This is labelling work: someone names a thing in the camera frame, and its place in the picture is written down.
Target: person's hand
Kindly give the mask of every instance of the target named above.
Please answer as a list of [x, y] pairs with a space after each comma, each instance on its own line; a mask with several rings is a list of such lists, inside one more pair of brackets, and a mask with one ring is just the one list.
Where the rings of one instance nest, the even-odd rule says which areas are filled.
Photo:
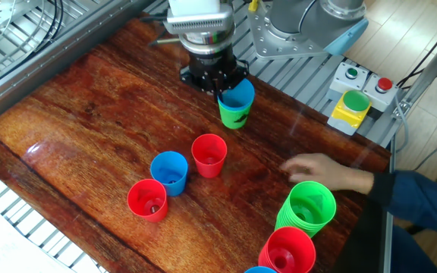
[[368, 194], [373, 174], [345, 167], [323, 154], [302, 154], [287, 160], [281, 167], [291, 175], [291, 182], [315, 181], [330, 190], [356, 190]]

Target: bolt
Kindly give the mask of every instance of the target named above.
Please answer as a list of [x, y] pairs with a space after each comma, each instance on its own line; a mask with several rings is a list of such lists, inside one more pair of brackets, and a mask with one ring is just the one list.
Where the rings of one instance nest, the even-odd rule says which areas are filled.
[[159, 206], [158, 205], [154, 205], [150, 209], [151, 214], [156, 213], [158, 210], [159, 210]]

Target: wooden floor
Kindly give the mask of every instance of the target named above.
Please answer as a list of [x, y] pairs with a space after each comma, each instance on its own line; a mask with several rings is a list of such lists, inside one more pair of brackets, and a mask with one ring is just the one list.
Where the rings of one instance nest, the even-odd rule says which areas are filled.
[[[407, 76], [437, 40], [437, 0], [366, 0], [369, 27], [347, 57], [399, 81]], [[429, 56], [428, 61], [437, 52]], [[408, 115], [409, 144], [398, 154], [397, 168], [414, 169], [437, 147], [437, 79]], [[404, 128], [398, 134], [404, 141]], [[420, 169], [437, 178], [437, 153]], [[424, 231], [416, 241], [437, 265], [437, 233]]]

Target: emergency stop button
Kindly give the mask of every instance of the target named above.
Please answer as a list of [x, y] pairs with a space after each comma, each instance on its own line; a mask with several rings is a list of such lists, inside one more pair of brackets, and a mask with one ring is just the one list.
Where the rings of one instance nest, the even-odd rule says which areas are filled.
[[379, 93], [386, 93], [392, 88], [392, 81], [388, 78], [381, 78], [377, 83], [376, 90]]

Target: blue sleeve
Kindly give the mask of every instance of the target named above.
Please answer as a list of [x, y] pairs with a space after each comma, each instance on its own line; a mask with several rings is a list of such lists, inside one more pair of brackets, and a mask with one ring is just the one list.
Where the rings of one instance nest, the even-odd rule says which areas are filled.
[[414, 171], [375, 174], [370, 198], [398, 218], [437, 231], [437, 183]]

